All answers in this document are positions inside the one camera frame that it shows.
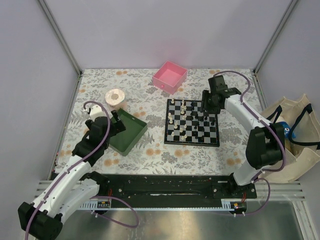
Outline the green plastic tray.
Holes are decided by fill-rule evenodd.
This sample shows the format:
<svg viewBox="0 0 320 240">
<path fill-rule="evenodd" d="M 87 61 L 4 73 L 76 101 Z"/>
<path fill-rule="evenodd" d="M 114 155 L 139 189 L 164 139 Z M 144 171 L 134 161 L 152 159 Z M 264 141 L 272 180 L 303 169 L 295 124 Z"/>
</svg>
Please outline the green plastic tray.
<svg viewBox="0 0 320 240">
<path fill-rule="evenodd" d="M 126 130 L 112 136 L 109 140 L 109 147 L 125 157 L 147 131 L 148 126 L 146 122 L 121 108 L 117 111 L 117 115 Z"/>
</svg>

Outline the pink plastic box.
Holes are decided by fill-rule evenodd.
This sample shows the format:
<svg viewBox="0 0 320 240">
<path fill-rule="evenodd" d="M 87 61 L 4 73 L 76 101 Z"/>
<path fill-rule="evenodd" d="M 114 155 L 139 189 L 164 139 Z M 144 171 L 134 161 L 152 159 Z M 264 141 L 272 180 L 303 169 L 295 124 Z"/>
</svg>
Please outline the pink plastic box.
<svg viewBox="0 0 320 240">
<path fill-rule="evenodd" d="M 171 61 L 166 61 L 163 66 L 152 76 L 155 87 L 173 95 L 186 80 L 188 70 Z"/>
</svg>

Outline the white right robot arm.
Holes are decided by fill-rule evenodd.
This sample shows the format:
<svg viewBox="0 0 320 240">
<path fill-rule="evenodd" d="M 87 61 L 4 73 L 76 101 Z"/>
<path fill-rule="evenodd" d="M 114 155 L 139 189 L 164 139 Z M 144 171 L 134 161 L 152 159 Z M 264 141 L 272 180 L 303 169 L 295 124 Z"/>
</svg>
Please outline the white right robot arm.
<svg viewBox="0 0 320 240">
<path fill-rule="evenodd" d="M 228 87 L 223 73 L 208 79 L 209 89 L 203 90 L 200 110 L 206 114 L 219 114 L 226 110 L 233 115 L 248 133 L 245 162 L 232 175 L 228 194 L 239 198 L 262 172 L 273 172 L 271 166 L 281 171 L 286 164 L 285 133 L 280 123 L 273 123 L 254 110 L 244 99 L 244 93 L 236 87 Z"/>
</svg>

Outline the black white chess board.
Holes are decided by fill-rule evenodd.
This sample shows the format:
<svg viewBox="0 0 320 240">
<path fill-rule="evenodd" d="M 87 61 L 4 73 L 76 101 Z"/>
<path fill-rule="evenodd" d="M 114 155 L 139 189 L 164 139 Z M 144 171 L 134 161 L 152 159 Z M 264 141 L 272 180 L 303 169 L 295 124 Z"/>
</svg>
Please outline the black white chess board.
<svg viewBox="0 0 320 240">
<path fill-rule="evenodd" d="M 202 112 L 200 100 L 168 99 L 164 143 L 198 147 L 219 147 L 216 114 Z"/>
</svg>

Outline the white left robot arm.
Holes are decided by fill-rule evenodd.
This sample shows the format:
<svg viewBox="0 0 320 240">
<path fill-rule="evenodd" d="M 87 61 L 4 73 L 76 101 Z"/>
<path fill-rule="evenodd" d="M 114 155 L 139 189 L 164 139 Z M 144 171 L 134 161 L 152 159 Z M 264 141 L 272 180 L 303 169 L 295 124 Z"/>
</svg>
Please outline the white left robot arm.
<svg viewBox="0 0 320 240">
<path fill-rule="evenodd" d="M 24 238 L 55 240 L 68 218 L 86 201 L 109 191 L 108 178 L 91 171 L 109 147 L 110 139 L 126 130 L 116 110 L 98 102 L 89 108 L 88 131 L 74 147 L 63 170 L 32 203 L 23 202 L 18 217 Z"/>
</svg>

